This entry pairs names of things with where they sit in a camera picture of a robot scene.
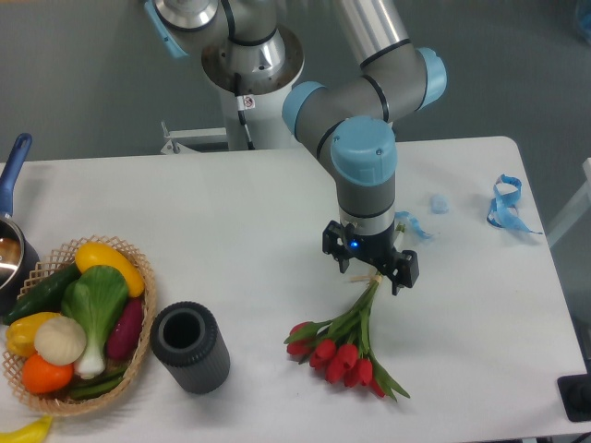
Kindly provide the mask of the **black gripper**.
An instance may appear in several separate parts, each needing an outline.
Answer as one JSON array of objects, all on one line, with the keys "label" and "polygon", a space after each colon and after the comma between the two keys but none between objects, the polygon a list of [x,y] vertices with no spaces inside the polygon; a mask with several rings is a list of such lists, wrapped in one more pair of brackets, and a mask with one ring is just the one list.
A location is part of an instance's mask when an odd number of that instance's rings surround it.
[{"label": "black gripper", "polygon": [[403,288],[412,288],[419,276],[417,252],[396,250],[394,223],[385,231],[372,235],[356,233],[352,224],[344,227],[330,221],[322,233],[322,252],[338,263],[339,271],[346,273],[349,260],[356,258],[380,269],[392,284],[392,295]]}]

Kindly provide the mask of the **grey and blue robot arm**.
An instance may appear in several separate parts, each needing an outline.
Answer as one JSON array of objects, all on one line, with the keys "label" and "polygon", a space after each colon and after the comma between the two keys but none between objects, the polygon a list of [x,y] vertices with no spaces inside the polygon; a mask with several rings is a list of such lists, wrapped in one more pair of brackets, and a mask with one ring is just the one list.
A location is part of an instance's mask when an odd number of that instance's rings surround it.
[{"label": "grey and blue robot arm", "polygon": [[322,250],[340,269],[373,266],[393,289],[412,287],[416,253],[394,243],[397,150],[393,123],[436,101],[442,60],[415,47],[391,1],[338,1],[337,18],[361,75],[338,90],[300,82],[300,41],[273,1],[148,1],[170,54],[193,56],[217,89],[230,150],[287,148],[313,155],[336,185],[339,218]]}]

